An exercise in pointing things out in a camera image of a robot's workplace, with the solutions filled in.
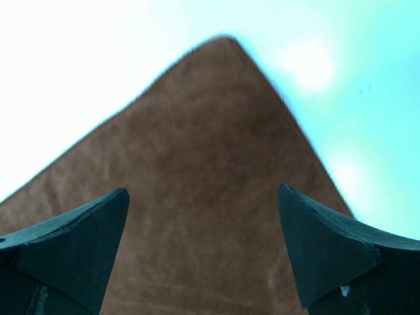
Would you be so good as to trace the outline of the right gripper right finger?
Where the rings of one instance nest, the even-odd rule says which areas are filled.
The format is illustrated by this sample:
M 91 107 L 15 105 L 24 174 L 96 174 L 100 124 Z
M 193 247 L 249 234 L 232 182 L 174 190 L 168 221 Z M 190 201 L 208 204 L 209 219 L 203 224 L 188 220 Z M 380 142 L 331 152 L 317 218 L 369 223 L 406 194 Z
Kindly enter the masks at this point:
M 309 314 L 419 314 L 419 241 L 376 229 L 287 185 L 278 209 Z

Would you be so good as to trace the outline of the brown towel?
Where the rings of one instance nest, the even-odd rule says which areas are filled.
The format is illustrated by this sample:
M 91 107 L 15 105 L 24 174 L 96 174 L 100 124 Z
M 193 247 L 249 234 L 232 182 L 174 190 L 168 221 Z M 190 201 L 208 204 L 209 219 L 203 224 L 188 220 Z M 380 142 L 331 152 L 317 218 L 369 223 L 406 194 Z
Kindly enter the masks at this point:
M 1 233 L 124 187 L 103 314 L 302 314 L 281 184 L 350 214 L 265 76 L 216 37 L 3 201 Z

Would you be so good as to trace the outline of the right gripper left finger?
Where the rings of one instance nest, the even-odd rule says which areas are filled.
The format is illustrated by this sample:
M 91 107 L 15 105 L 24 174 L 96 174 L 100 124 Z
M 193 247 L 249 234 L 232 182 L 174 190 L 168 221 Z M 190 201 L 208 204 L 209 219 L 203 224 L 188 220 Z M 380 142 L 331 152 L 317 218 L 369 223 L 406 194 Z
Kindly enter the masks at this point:
M 129 204 L 120 188 L 1 236 L 1 313 L 99 314 Z

